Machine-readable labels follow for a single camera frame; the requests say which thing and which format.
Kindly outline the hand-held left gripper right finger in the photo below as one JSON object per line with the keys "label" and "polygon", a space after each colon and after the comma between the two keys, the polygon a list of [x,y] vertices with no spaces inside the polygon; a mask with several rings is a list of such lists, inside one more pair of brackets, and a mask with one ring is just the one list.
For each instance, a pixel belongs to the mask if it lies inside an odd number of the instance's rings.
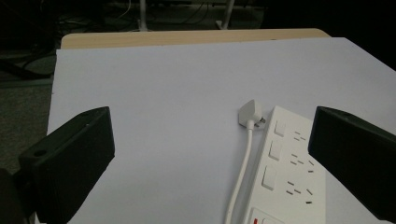
{"label": "hand-held left gripper right finger", "polygon": [[308,153],[376,218],[396,223],[396,135],[345,111],[319,106]]}

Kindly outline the white paper sheet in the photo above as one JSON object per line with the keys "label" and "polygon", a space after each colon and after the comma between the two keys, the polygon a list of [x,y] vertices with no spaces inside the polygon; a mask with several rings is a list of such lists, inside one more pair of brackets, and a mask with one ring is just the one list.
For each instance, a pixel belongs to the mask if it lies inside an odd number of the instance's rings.
{"label": "white paper sheet", "polygon": [[396,71],[340,37],[61,49],[56,129],[111,111],[116,156],[70,224],[221,224],[245,156],[239,108],[312,118],[320,105],[396,134]]}

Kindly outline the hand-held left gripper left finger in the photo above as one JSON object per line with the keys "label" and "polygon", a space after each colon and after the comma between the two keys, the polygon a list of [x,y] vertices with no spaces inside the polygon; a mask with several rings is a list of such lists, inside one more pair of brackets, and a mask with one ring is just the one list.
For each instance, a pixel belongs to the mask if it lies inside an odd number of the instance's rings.
{"label": "hand-held left gripper left finger", "polygon": [[23,212],[66,224],[115,157],[107,106],[82,112],[19,156]]}

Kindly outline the white plug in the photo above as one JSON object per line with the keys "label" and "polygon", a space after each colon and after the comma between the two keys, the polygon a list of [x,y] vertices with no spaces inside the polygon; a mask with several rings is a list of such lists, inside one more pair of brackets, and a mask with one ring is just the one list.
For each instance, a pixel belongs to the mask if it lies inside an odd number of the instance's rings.
{"label": "white plug", "polygon": [[238,122],[247,129],[259,127],[266,122],[262,116],[262,107],[256,100],[250,100],[238,110]]}

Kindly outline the white power strip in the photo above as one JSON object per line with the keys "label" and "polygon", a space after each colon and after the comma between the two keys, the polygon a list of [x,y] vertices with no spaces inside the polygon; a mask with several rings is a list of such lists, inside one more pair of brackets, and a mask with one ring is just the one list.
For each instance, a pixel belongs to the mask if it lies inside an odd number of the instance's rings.
{"label": "white power strip", "polygon": [[325,169],[308,154],[311,129],[310,119],[273,108],[241,224],[326,224]]}

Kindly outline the white metal stand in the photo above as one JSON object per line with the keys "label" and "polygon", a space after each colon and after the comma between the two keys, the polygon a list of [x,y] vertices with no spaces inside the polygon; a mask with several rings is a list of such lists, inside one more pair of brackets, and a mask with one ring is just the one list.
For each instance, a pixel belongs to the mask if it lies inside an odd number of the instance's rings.
{"label": "white metal stand", "polygon": [[227,30],[233,12],[235,0],[226,0],[226,8],[224,15],[220,21],[216,21],[216,25],[220,30]]}
{"label": "white metal stand", "polygon": [[138,26],[140,32],[146,32],[147,27],[147,5],[146,0],[139,0],[139,20]]}

